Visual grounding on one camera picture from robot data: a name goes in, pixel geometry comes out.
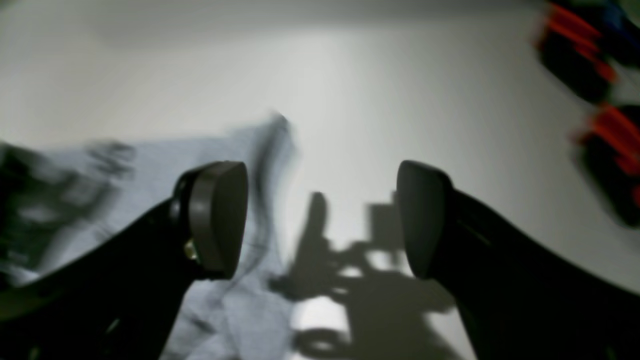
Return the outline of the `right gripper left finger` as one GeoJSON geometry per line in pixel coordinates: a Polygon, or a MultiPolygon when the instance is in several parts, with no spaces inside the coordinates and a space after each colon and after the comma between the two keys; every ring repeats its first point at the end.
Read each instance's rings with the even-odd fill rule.
{"type": "Polygon", "coordinates": [[[112,239],[1,293],[3,360],[157,360],[196,280],[230,280],[249,207],[244,162],[181,175],[112,239]]]}

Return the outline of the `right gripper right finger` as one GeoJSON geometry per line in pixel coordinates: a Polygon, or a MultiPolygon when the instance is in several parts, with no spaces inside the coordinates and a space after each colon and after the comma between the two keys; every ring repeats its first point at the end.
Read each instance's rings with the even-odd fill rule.
{"type": "Polygon", "coordinates": [[[637,360],[639,296],[567,262],[444,171],[402,161],[407,262],[455,300],[479,360],[637,360]]]}

